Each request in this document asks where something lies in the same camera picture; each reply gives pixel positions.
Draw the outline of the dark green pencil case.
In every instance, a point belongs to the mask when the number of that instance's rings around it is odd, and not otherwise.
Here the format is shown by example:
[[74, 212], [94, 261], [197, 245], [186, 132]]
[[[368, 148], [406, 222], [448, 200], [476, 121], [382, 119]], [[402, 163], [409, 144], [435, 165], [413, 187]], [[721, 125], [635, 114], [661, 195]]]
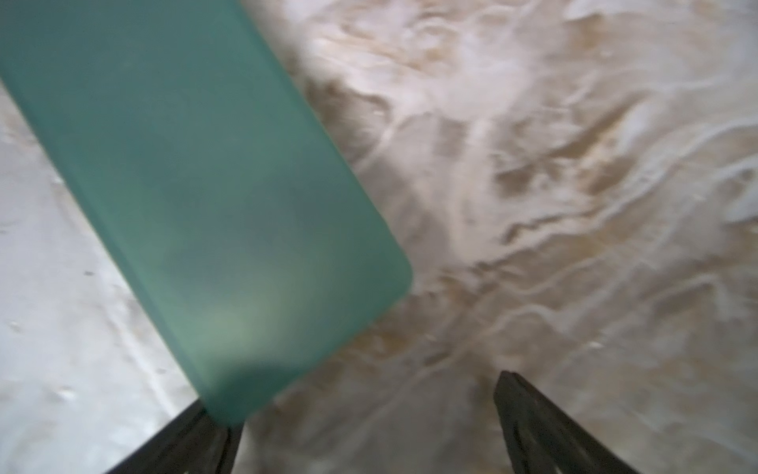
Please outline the dark green pencil case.
[[237, 1], [5, 1], [1, 78], [211, 417], [235, 426], [410, 289]]

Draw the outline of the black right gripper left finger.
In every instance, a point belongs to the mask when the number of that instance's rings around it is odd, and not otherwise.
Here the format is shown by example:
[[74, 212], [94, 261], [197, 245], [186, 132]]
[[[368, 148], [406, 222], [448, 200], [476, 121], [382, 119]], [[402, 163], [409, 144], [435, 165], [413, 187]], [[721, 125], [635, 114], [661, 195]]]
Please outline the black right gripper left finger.
[[225, 427], [197, 400], [109, 474], [230, 474], [244, 427]]

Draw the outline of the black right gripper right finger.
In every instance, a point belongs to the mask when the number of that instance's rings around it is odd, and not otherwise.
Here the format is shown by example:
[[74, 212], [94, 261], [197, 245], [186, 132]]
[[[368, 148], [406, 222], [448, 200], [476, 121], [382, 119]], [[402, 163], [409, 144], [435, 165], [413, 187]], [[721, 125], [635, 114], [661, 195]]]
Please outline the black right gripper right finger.
[[501, 372], [493, 402], [516, 474], [638, 474], [516, 372]]

